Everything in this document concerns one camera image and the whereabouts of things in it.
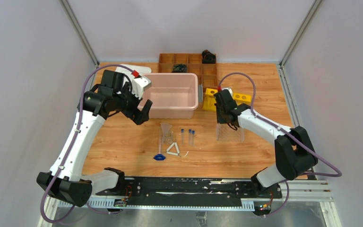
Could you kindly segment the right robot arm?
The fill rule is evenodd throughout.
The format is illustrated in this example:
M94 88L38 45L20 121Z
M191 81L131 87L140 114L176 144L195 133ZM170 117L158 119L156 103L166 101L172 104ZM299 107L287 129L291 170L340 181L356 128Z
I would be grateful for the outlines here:
M303 127L290 128L278 124L250 105L238 105L226 89L215 93L214 99L219 124L227 124L233 130L251 131L275 149L275 163L251 177L251 191L256 197L264 197L270 187L284 180L294 180L317 165L318 158Z

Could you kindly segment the small glass beaker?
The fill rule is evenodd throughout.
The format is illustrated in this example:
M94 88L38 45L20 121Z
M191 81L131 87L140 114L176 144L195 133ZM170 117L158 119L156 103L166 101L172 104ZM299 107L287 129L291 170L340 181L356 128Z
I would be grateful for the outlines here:
M173 133L171 131L168 131L163 135L163 143L166 145L173 144Z

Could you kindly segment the glass funnel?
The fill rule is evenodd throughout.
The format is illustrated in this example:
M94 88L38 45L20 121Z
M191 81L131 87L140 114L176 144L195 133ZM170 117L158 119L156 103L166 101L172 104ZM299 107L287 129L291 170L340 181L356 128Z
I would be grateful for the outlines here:
M168 123L160 123L161 126L161 130L162 130L162 135L164 137L169 137L172 133L171 133L171 129L172 129L172 125L168 124Z

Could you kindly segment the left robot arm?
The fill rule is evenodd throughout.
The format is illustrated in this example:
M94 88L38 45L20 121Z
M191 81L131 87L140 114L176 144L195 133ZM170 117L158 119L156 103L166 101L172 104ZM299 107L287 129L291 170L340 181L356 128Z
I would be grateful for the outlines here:
M91 195L109 190L121 195L127 189L125 173L111 167L82 175L82 169L92 143L111 116L122 113L136 125L149 120L152 101L139 109L144 92L152 82L135 70L125 73L104 70L99 84L84 92L78 104L73 132L69 135L58 159L46 173L40 172L37 184L50 197L71 205L84 206Z

